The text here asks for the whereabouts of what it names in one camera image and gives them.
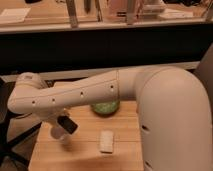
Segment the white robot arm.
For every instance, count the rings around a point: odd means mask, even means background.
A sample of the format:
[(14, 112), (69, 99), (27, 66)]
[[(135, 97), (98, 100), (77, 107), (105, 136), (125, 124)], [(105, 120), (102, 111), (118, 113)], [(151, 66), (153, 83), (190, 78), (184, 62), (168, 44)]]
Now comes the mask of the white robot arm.
[(67, 107), (134, 100), (145, 171), (213, 171), (211, 103), (202, 82), (173, 66), (116, 69), (48, 87), (41, 76), (18, 76), (7, 106), (56, 123)]

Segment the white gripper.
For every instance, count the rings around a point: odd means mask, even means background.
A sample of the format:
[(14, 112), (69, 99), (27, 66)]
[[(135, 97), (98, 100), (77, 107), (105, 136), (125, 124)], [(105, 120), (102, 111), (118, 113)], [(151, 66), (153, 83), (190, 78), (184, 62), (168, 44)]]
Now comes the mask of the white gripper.
[(44, 112), (42, 121), (49, 123), (53, 127), (60, 125), (68, 133), (74, 133), (78, 128), (78, 125), (69, 118), (69, 113), (66, 109)]

